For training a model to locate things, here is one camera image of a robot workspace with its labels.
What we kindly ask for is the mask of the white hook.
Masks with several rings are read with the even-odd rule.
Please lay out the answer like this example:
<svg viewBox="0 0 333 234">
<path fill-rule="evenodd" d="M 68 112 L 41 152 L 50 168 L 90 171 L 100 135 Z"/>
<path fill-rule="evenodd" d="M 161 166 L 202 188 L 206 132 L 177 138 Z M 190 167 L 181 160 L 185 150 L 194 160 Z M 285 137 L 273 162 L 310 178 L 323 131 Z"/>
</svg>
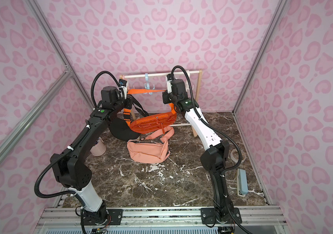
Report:
<svg viewBox="0 0 333 234">
<path fill-rule="evenodd" d="M 188 75 L 189 75 L 189 79 L 190 79 L 190 83 L 191 83 L 191 89 L 190 90 L 193 90 L 194 89 L 194 84 L 193 84 L 193 82 L 192 82 L 192 75 L 194 75 L 194 74 L 191 74 L 191 73 L 188 73 Z"/>
</svg>

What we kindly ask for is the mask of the roll of tape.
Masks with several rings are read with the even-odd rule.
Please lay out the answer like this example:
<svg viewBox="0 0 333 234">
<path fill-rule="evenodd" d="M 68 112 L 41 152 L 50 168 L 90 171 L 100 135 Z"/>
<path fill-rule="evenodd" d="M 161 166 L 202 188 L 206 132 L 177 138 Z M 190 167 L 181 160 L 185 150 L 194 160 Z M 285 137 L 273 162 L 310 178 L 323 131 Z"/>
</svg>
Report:
<svg viewBox="0 0 333 234">
<path fill-rule="evenodd" d="M 242 160 L 241 162 L 243 163 L 246 158 L 247 158 L 247 155 L 246 153 L 244 153 L 242 150 L 241 150 L 241 155 L 242 155 Z M 237 163 L 238 160 L 239 160 L 239 153 L 236 149 L 233 149 L 230 153 L 230 157 L 231 157 L 231 160 L 234 162 L 234 163 Z"/>
</svg>

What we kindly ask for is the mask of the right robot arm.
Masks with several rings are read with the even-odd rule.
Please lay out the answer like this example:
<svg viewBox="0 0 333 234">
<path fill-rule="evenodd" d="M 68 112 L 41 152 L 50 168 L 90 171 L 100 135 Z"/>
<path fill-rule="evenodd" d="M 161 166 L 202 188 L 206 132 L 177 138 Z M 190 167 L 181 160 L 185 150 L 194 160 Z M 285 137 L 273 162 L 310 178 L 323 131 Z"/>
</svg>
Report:
<svg viewBox="0 0 333 234">
<path fill-rule="evenodd" d="M 236 169 L 241 160 L 232 167 L 226 166 L 230 154 L 230 144 L 228 140 L 221 139 L 209 126 L 197 102 L 193 97 L 188 97 L 183 80 L 167 81 L 167 90 L 163 92 L 163 103 L 174 105 L 174 109 L 183 115 L 195 129 L 205 149 L 200 157 L 200 162 L 210 176 L 213 188 L 214 212 L 213 217 L 207 217 L 204 222 L 207 225 L 229 221 L 241 224 L 242 219 L 239 209 L 234 207 L 225 178 L 225 173 Z"/>
</svg>

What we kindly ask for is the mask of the blue hook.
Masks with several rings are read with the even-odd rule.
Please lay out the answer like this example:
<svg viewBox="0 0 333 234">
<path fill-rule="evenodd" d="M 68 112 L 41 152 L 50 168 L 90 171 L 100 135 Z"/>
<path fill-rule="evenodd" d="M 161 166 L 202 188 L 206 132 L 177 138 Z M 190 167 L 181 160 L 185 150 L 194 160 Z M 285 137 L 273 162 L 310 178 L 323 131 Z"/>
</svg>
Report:
<svg viewBox="0 0 333 234">
<path fill-rule="evenodd" d="M 155 86 L 153 86 L 153 88 L 151 88 L 151 86 L 150 86 L 148 73 L 145 73 L 145 89 L 146 90 L 154 90 L 155 89 Z"/>
</svg>

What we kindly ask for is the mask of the black fanny pack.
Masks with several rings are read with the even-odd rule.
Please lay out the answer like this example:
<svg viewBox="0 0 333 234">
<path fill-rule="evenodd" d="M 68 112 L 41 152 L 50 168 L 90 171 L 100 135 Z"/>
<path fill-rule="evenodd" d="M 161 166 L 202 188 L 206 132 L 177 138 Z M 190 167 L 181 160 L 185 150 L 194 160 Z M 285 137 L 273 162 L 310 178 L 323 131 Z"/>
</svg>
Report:
<svg viewBox="0 0 333 234">
<path fill-rule="evenodd" d="M 139 101 L 133 97 L 133 105 L 135 109 L 138 111 L 138 113 L 143 116 L 143 117 L 148 117 L 149 113 L 144 110 L 142 105 L 139 103 Z M 130 110 L 128 109 L 123 109 L 123 118 L 120 119 L 116 117 L 111 124 L 109 125 L 109 130 L 111 134 L 122 141 L 129 141 L 131 139 L 137 139 L 141 134 L 134 132 L 130 128 Z"/>
</svg>

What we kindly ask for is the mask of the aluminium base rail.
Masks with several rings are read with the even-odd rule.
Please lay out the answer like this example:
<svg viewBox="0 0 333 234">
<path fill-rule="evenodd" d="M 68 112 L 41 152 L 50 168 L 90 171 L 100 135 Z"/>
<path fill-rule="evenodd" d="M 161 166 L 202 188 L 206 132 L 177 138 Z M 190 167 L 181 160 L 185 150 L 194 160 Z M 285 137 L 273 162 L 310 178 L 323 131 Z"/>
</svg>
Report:
<svg viewBox="0 0 333 234">
<path fill-rule="evenodd" d="M 111 223 L 84 221 L 87 233 L 97 234 L 289 234 L 278 206 L 239 206 L 233 220 L 214 220 L 213 207 L 108 208 Z"/>
</svg>

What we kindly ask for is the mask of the pink fanny pack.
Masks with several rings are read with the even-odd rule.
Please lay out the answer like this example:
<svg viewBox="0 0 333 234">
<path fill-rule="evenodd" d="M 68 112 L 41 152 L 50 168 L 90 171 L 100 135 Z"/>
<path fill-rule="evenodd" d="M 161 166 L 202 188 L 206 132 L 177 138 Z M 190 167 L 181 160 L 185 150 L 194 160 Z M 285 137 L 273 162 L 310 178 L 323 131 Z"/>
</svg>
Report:
<svg viewBox="0 0 333 234">
<path fill-rule="evenodd" d="M 161 143 L 142 143 L 136 140 L 127 142 L 127 149 L 133 161 L 146 164 L 164 162 L 169 156 L 168 140 L 174 135 L 174 128 L 167 126 L 145 137 L 145 140 L 154 140 L 158 137 Z"/>
</svg>

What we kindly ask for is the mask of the aluminium corner profile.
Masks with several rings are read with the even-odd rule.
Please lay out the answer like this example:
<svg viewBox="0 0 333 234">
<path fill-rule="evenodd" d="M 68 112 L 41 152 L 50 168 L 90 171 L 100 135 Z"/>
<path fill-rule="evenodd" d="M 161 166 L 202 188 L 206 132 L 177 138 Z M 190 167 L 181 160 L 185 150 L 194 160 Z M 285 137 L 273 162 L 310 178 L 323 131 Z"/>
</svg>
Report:
<svg viewBox="0 0 333 234">
<path fill-rule="evenodd" d="M 48 38 L 49 42 L 51 43 L 52 48 L 56 52 L 58 58 L 62 61 L 63 65 L 66 68 L 66 71 L 72 75 L 72 78 L 77 85 L 81 95 L 83 96 L 86 104 L 93 109 L 93 103 L 92 100 L 87 93 L 86 89 L 84 88 L 83 84 L 79 80 L 75 70 L 72 67 L 71 62 L 69 61 L 67 54 L 65 53 L 61 43 L 58 41 L 58 38 L 56 37 L 55 33 L 53 32 L 51 26 L 48 23 L 48 20 L 43 13 L 42 9 L 40 8 L 40 5 L 35 0 L 27 0 L 27 5 L 30 8 L 31 13 L 35 16 L 39 26 L 44 31 L 46 37 Z"/>
<path fill-rule="evenodd" d="M 251 65 L 251 68 L 249 70 L 249 73 L 247 75 L 247 78 L 244 82 L 244 86 L 242 87 L 242 90 L 239 94 L 238 100 L 234 106 L 233 112 L 232 114 L 235 116 L 237 113 L 239 113 L 239 109 L 240 106 L 243 102 L 243 100 L 245 99 L 245 95 L 251 85 L 251 82 L 255 76 L 255 72 L 257 71 L 259 65 L 261 64 L 262 58 L 266 53 L 267 47 L 269 46 L 274 33 L 278 27 L 278 25 L 280 24 L 282 17 L 284 16 L 285 12 L 288 9 L 290 1 L 287 0 L 281 0 L 278 2 L 278 5 L 276 7 L 276 10 L 273 14 L 273 17 L 271 18 L 271 22 L 267 28 L 267 30 L 265 31 L 264 37 L 261 40 L 261 44 L 257 50 L 257 54 L 254 58 L 254 61 Z"/>
</svg>

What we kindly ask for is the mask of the aluminium corner profile right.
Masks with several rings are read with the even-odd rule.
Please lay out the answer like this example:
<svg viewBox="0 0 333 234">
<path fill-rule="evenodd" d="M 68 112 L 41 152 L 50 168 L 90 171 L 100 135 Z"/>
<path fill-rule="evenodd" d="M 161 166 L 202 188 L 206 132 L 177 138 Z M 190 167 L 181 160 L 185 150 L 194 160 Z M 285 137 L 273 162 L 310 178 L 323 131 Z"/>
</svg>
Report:
<svg viewBox="0 0 333 234">
<path fill-rule="evenodd" d="M 274 33 L 278 27 L 278 25 L 280 24 L 282 17 L 284 16 L 285 12 L 288 9 L 290 1 L 287 0 L 281 0 L 278 2 L 278 5 L 276 7 L 276 10 L 273 14 L 273 17 L 271 18 L 271 22 L 267 28 L 267 30 L 265 31 L 264 37 L 261 40 L 261 44 L 257 50 L 257 54 L 254 58 L 254 61 L 251 65 L 251 68 L 249 70 L 249 73 L 247 75 L 247 78 L 244 82 L 244 86 L 242 87 L 242 90 L 239 94 L 238 100 L 234 106 L 233 112 L 232 114 L 235 116 L 237 113 L 239 113 L 239 109 L 240 106 L 243 102 L 243 100 L 245 99 L 245 95 L 251 85 L 251 82 L 255 76 L 255 72 L 257 71 L 259 65 L 261 64 L 262 58 L 266 53 L 267 47 L 269 46 Z"/>
</svg>

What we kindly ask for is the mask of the aluminium diagonal profile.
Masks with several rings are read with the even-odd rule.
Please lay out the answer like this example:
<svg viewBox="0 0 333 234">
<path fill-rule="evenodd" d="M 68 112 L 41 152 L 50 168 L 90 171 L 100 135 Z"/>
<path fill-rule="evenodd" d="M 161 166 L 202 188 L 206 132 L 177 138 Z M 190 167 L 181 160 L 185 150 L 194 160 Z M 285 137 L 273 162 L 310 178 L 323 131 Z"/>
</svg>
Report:
<svg viewBox="0 0 333 234">
<path fill-rule="evenodd" d="M 50 102 L 59 93 L 65 83 L 72 77 L 71 71 L 66 70 L 60 78 L 48 89 L 46 93 L 35 103 L 31 110 L 17 123 L 9 135 L 0 143 L 0 164 L 5 157 L 22 139 L 32 124 L 38 119 Z"/>
</svg>

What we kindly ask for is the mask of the orange fanny pack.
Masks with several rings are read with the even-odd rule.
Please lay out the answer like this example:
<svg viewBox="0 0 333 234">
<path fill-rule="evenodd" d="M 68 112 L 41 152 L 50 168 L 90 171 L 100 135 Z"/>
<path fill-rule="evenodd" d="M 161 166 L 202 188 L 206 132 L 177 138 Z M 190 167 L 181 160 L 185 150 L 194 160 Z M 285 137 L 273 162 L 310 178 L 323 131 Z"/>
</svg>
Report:
<svg viewBox="0 0 333 234">
<path fill-rule="evenodd" d="M 169 103 L 169 106 L 171 107 L 170 112 L 150 115 L 139 101 L 133 97 L 133 94 L 143 94 L 147 92 L 146 89 L 130 89 L 127 91 L 126 97 L 130 98 L 130 104 L 127 104 L 124 108 L 124 120 L 128 127 L 136 133 L 147 134 L 157 130 L 162 130 L 164 133 L 164 128 L 172 125 L 176 121 L 177 112 L 175 107 L 172 103 Z M 143 118 L 134 121 L 130 120 L 132 105 L 135 106 L 135 109 L 141 114 L 141 116 L 143 116 Z"/>
</svg>

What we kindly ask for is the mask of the blue eraser block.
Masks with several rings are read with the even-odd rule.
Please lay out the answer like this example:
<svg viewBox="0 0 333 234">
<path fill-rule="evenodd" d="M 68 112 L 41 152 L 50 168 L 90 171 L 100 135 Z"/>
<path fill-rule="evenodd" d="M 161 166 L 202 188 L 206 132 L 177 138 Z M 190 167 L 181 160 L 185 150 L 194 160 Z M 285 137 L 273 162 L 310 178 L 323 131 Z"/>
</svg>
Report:
<svg viewBox="0 0 333 234">
<path fill-rule="evenodd" d="M 248 194 L 247 174 L 243 169 L 237 169 L 237 194 L 240 197 L 245 197 Z"/>
</svg>

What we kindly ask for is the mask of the wooden clothes rack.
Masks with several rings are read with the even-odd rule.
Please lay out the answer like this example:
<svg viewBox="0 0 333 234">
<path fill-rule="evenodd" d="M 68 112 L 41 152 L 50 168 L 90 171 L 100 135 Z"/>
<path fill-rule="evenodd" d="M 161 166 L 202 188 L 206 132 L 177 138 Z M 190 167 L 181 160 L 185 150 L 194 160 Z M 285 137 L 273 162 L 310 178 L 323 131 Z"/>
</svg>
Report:
<svg viewBox="0 0 333 234">
<path fill-rule="evenodd" d="M 169 72 L 163 72 L 163 73 L 144 73 L 144 74 L 137 74 L 137 75 L 120 75 L 121 79 L 124 80 L 128 80 L 128 79 L 135 79 L 135 78 L 145 78 L 146 83 L 148 82 L 148 79 L 151 77 L 161 77 L 161 76 L 166 76 Z M 197 80 L 197 85 L 195 86 L 195 97 L 196 100 L 198 100 L 199 98 L 199 94 L 200 94 L 200 87 L 201 87 L 201 81 L 202 81 L 202 77 L 203 77 L 203 70 L 199 69 L 199 70 L 187 70 L 188 76 L 189 78 L 191 77 L 192 74 L 198 74 L 198 80 Z M 183 72 L 175 72 L 175 75 L 177 74 L 183 74 Z M 133 110 L 130 110 L 130 114 L 131 114 L 131 118 L 132 120 L 136 119 L 135 116 L 135 112 Z M 191 126 L 191 124 L 174 124 L 172 126 Z M 192 128 L 192 132 L 193 132 L 193 136 L 197 137 L 198 134 L 195 131 L 195 129 L 193 127 Z"/>
</svg>

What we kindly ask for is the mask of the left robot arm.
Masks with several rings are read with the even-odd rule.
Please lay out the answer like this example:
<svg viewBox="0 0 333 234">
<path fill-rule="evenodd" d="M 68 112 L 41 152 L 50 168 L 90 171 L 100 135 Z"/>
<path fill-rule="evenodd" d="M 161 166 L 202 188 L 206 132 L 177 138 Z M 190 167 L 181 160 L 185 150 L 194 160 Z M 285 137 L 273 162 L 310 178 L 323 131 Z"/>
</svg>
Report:
<svg viewBox="0 0 333 234">
<path fill-rule="evenodd" d="M 123 86 L 103 88 L 102 100 L 86 120 L 82 132 L 62 154 L 54 154 L 50 159 L 56 180 L 81 203 L 81 224 L 110 223 L 106 204 L 92 185 L 92 171 L 85 165 L 85 160 L 87 152 L 106 129 L 122 141 L 138 138 L 139 134 L 131 131 L 128 124 L 117 117 L 120 111 L 131 104 L 131 99 L 126 97 L 126 91 L 127 88 Z"/>
</svg>

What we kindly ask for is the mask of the aluminium corner profile left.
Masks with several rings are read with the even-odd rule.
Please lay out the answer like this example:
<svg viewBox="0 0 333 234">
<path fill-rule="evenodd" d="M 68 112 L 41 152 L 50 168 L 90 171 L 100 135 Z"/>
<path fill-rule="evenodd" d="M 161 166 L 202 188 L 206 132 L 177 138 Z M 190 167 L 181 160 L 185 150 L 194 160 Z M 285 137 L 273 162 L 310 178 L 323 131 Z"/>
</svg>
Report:
<svg viewBox="0 0 333 234">
<path fill-rule="evenodd" d="M 51 43 L 52 48 L 56 52 L 58 58 L 62 61 L 63 65 L 66 68 L 66 71 L 72 75 L 72 78 L 77 85 L 81 95 L 83 96 L 86 104 L 93 109 L 93 103 L 92 100 L 87 93 L 86 89 L 84 88 L 83 84 L 79 80 L 75 70 L 72 67 L 71 62 L 69 61 L 67 54 L 65 53 L 61 43 L 58 41 L 58 38 L 56 37 L 55 33 L 53 32 L 51 26 L 48 23 L 48 20 L 43 13 L 42 9 L 40 8 L 40 5 L 35 0 L 27 0 L 27 5 L 30 8 L 31 13 L 35 16 L 39 26 L 44 31 L 46 37 L 48 38 L 49 42 Z"/>
</svg>

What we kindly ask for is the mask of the pink pen cup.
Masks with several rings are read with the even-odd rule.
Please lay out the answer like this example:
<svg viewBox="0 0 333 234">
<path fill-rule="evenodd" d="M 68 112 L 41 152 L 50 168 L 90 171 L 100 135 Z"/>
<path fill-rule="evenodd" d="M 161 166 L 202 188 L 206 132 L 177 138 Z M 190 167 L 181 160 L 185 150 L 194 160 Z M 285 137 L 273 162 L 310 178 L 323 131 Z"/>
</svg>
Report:
<svg viewBox="0 0 333 234">
<path fill-rule="evenodd" d="M 94 146 L 90 149 L 90 152 L 93 156 L 99 157 L 102 156 L 106 152 L 106 146 L 104 145 L 104 142 L 102 138 L 98 138 Z"/>
</svg>

